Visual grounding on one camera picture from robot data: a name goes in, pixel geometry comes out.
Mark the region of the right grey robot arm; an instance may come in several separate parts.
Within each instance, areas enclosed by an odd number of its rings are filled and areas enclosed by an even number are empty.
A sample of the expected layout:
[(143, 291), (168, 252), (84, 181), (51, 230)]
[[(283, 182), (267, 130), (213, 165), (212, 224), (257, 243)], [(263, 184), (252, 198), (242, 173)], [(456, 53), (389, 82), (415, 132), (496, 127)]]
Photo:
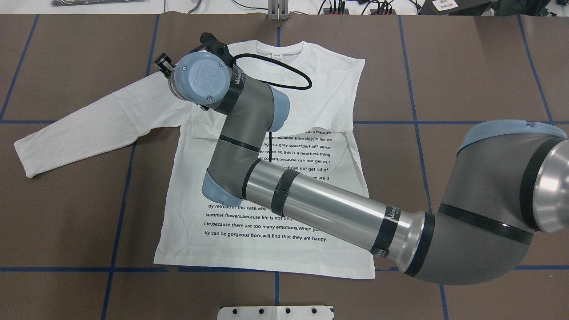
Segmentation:
[(477, 124), (437, 213), (409, 213), (260, 159), (265, 134), (289, 115), (286, 85), (246, 75), (227, 49), (193, 51), (177, 64), (163, 54), (155, 64), (174, 96), (226, 116), (202, 186), (213, 202), (248, 200), (442, 285), (498, 278), (521, 262), (537, 231), (568, 227), (568, 137), (555, 126)]

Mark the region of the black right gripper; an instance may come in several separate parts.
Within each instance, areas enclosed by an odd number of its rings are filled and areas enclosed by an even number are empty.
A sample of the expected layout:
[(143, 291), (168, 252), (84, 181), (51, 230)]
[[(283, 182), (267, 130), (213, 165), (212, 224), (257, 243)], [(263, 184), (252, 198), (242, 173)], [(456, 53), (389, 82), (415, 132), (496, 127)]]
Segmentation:
[(156, 60), (155, 65), (159, 68), (159, 71), (165, 76), (170, 76), (175, 69), (176, 65), (172, 63), (171, 58), (166, 54), (162, 53)]

